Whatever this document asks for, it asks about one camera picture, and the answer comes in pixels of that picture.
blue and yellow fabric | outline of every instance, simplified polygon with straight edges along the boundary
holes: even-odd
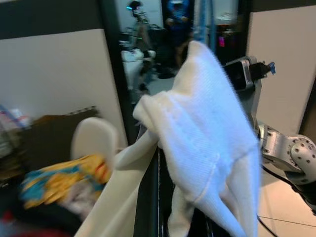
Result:
[[[29,172],[21,184],[20,198],[26,209],[63,201],[72,185],[86,180],[94,187],[97,199],[110,175],[101,155],[85,156]]]

knit fabric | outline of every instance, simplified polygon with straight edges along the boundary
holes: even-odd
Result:
[[[258,141],[204,44],[191,42],[173,88],[144,95],[133,115],[159,137],[170,177],[185,200],[232,236],[257,236]],[[225,202],[224,191],[230,196]]]

beige wall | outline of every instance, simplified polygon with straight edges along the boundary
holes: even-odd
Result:
[[[262,80],[257,118],[286,134],[299,131],[316,70],[316,6],[252,13],[248,55],[276,63]]]
[[[36,118],[96,105],[127,144],[101,29],[0,40],[0,103]]]

black cable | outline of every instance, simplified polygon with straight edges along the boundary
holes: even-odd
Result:
[[[266,226],[265,223],[261,220],[261,218],[257,215],[257,219],[260,222],[260,224],[274,237],[278,237],[269,227]]]
[[[267,172],[268,174],[276,177],[277,179],[282,180],[283,182],[286,182],[288,185],[290,185],[291,187],[295,187],[290,181],[288,181],[287,179],[283,178],[282,176],[275,174],[274,172],[272,172],[271,170],[269,170],[268,168],[264,167],[263,165],[261,166],[261,168]]]

person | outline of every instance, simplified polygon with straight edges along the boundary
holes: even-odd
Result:
[[[190,39],[189,0],[169,0],[167,9],[170,17],[166,19],[166,25],[170,27],[172,41],[175,47],[175,60],[180,69],[183,61],[182,54]]]

